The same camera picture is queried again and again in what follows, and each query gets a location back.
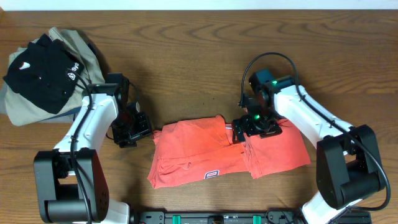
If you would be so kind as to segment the red t-shirt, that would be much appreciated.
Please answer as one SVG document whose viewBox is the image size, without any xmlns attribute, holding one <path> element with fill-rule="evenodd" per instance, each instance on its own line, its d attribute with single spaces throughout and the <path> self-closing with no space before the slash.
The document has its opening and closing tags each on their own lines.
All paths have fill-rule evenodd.
<svg viewBox="0 0 398 224">
<path fill-rule="evenodd" d="M 154 132 L 155 153 L 148 181 L 152 187 L 176 187 L 235 172 L 254 179 L 311 163 L 300 131 L 287 119 L 280 135 L 246 137 L 233 143 L 230 124 L 221 115 L 178 121 Z"/>
</svg>

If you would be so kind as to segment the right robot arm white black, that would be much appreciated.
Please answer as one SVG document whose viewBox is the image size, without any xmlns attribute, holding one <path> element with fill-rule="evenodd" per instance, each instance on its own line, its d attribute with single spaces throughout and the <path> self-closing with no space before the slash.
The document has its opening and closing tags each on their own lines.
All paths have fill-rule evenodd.
<svg viewBox="0 0 398 224">
<path fill-rule="evenodd" d="M 302 206 L 294 223 L 334 223 L 357 203 L 381 190 L 391 196 L 382 168 L 377 139 L 367 125 L 354 127 L 317 103 L 291 76 L 253 74 L 253 98 L 244 96 L 248 114 L 232 122 L 233 142 L 249 136 L 262 138 L 284 133 L 277 120 L 288 119 L 317 150 L 318 192 Z"/>
</svg>

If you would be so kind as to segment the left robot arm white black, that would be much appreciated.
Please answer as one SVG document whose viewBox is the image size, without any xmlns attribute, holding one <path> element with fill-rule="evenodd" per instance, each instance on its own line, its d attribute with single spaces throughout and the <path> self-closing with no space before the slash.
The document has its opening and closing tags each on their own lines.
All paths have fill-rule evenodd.
<svg viewBox="0 0 398 224">
<path fill-rule="evenodd" d="M 129 102 L 131 83 L 88 85 L 83 105 L 65 137 L 34 158 L 39 213 L 45 223 L 129 223 L 130 208 L 109 196 L 100 163 L 108 131 L 120 148 L 150 135 L 148 116 Z"/>
</svg>

